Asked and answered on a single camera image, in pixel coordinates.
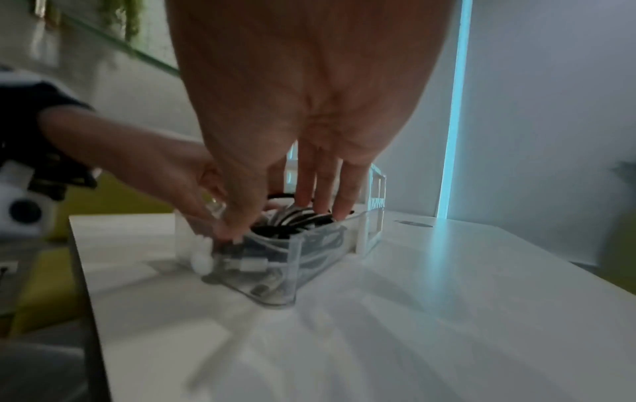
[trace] transparent storage container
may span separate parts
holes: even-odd
[[[215,276],[259,303],[285,306],[293,304],[298,288],[360,248],[360,230],[366,238],[381,230],[384,209],[356,213],[344,221],[293,235],[289,240],[250,232],[238,242],[212,241],[209,222],[175,215],[176,252],[181,263],[201,275]]]

